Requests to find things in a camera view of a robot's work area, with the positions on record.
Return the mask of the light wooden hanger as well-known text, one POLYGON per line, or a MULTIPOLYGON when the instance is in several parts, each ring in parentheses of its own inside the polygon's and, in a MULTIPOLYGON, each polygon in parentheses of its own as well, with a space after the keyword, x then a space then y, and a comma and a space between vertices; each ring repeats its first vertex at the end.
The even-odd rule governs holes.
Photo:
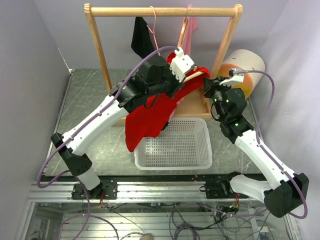
POLYGON ((198 67, 195 66, 195 67, 193 68, 193 70, 192 70, 192 74, 189 75, 189 76, 187 76, 187 77, 184 79, 184 82, 187 82, 187 81, 189 81, 189 80, 191 80, 191 79, 194 79, 194 78, 196 78, 196 77, 198 77, 198 76, 201 76, 202 74, 204 74, 204 72, 198 70, 198 67))

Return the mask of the black printed t shirt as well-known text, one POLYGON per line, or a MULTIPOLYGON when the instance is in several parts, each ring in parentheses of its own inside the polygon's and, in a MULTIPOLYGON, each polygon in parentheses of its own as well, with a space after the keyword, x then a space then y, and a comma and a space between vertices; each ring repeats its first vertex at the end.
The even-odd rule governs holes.
POLYGON ((131 49, 142 59, 155 50, 147 22, 141 16, 137 16, 134 21, 131 49))

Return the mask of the pink wire hanger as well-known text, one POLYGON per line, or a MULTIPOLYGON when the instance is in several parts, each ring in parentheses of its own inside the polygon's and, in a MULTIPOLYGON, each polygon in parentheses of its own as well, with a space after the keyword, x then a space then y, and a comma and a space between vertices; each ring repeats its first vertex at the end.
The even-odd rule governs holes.
POLYGON ((156 23, 157 23, 157 14, 155 11, 155 8, 153 6, 150 6, 150 8, 153 11, 153 16, 154 16, 154 22, 153 22, 153 26, 152 28, 150 28, 150 26, 147 24, 147 28, 149 30, 149 32, 152 34, 153 37, 153 41, 154 41, 154 45, 155 45, 155 49, 158 50, 159 46, 158 46, 158 42, 157 42, 157 38, 156 38, 156 23))

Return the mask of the red t shirt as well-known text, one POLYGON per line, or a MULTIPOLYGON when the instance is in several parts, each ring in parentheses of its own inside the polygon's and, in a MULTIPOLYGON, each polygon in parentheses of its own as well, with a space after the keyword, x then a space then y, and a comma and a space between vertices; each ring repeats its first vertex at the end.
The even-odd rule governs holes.
POLYGON ((199 72, 203 72, 203 74, 188 80, 174 95, 174 98, 169 98, 166 94, 161 94, 158 98, 151 96, 147 100, 148 109, 140 106, 126 116, 125 143, 130 152, 135 150, 142 138, 156 138, 167 122, 170 121, 172 113, 179 105, 179 101, 203 86, 204 78, 210 76, 207 68, 198 67, 196 71, 191 70, 186 75, 189 77, 199 72))

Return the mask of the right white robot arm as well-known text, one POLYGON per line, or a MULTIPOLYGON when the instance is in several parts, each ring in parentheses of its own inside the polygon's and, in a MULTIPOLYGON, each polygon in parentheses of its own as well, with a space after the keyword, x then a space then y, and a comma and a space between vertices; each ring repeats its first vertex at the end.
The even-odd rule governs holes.
POLYGON ((221 194, 226 198, 236 193, 254 198, 264 203, 277 218, 291 214, 299 206, 307 209, 309 178, 304 173, 295 173, 270 152, 243 116, 247 107, 244 92, 226 85, 227 81, 226 77, 205 78, 203 96, 212 100, 211 107, 216 110, 213 119, 219 122, 223 135, 251 159, 265 180, 255 180, 233 172, 228 181, 221 184, 221 194))

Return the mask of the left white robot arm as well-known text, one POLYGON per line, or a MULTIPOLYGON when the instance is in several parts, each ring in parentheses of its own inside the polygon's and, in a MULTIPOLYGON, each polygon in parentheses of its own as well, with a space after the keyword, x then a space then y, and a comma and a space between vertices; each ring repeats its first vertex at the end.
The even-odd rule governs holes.
POLYGON ((146 106, 150 97, 164 94, 172 98, 183 87, 187 73, 194 66, 184 54, 177 54, 171 63, 157 54, 146 57, 81 123, 64 134, 51 136, 68 170, 82 182, 89 198, 96 199, 101 195, 102 184, 86 156, 88 147, 117 121, 138 107, 146 106))

